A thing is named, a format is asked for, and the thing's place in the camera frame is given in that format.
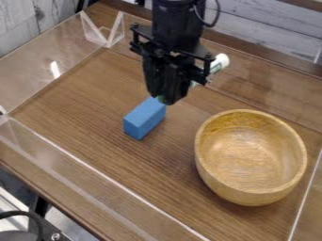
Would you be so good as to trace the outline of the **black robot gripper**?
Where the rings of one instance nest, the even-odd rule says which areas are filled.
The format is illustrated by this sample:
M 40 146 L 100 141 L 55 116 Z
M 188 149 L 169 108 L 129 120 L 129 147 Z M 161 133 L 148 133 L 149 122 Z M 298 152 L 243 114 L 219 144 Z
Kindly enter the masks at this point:
M 132 24 L 129 49 L 141 56 L 147 90 L 152 97 L 161 94 L 163 72 L 164 103 L 172 105 L 188 92 L 190 77 L 182 68 L 208 66 L 214 61 L 200 44 L 206 27 L 215 22 L 204 20 L 206 0 L 152 0 L 152 23 Z

